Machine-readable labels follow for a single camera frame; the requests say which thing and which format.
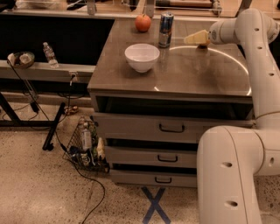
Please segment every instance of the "apple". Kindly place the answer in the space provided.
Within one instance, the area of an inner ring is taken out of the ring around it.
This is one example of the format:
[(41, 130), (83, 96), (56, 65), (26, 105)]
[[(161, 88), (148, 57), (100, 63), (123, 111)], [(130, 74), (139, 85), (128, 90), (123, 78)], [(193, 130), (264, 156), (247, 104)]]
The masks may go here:
[(146, 14), (138, 15), (135, 19), (135, 27), (139, 32), (147, 32), (151, 26), (151, 18)]

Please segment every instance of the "blue x mark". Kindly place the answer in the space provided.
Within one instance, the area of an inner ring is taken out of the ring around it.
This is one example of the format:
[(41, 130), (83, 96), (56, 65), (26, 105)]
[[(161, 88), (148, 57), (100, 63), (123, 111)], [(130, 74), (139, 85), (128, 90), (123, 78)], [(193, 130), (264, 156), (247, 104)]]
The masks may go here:
[(165, 214), (164, 210), (161, 208), (161, 206), (158, 204), (158, 202), (160, 201), (161, 197), (163, 196), (164, 192), (165, 192), (165, 188), (161, 187), (158, 192), (156, 197), (153, 199), (151, 192), (148, 190), (148, 188), (146, 186), (142, 187), (142, 191), (144, 192), (144, 194), (147, 196), (147, 198), (150, 201), (150, 208), (147, 212), (147, 214), (145, 215), (145, 217), (143, 218), (143, 224), (147, 224), (149, 223), (151, 216), (153, 215), (154, 211), (156, 210), (158, 212), (158, 214), (160, 215), (160, 217), (163, 219), (164, 223), (171, 223), (170, 219), (167, 217), (167, 215)]

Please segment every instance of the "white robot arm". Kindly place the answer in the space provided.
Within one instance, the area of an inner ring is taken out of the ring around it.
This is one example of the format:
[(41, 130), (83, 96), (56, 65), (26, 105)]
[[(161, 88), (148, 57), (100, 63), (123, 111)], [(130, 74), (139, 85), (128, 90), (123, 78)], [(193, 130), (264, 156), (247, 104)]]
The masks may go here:
[(276, 21), (256, 9), (210, 27), (214, 44), (241, 45), (246, 56), (256, 129), (220, 126), (199, 141), (199, 222), (261, 224), (254, 175), (280, 174), (280, 73), (269, 43)]

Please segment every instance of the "gray drawer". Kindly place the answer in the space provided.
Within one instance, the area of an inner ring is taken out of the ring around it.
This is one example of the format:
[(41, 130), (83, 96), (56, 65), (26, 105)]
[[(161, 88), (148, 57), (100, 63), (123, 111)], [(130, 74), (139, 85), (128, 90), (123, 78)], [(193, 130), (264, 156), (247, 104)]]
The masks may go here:
[(111, 167), (113, 166), (112, 164), (128, 164), (196, 168), (196, 151), (188, 150), (158, 150), (106, 146), (106, 158)]
[(197, 187), (197, 178), (193, 174), (111, 170), (110, 176), (115, 183)]
[(214, 120), (148, 115), (94, 113), (98, 135), (104, 139), (135, 139), (174, 143), (197, 143), (209, 128), (233, 125), (250, 128), (252, 121)]

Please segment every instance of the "soda can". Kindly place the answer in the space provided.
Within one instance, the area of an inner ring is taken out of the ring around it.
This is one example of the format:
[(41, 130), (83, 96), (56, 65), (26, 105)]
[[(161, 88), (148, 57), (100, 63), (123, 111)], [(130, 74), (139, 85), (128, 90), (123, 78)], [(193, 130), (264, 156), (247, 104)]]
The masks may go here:
[(161, 14), (159, 24), (158, 45), (160, 47), (168, 47), (172, 40), (172, 24), (174, 15), (169, 11)]

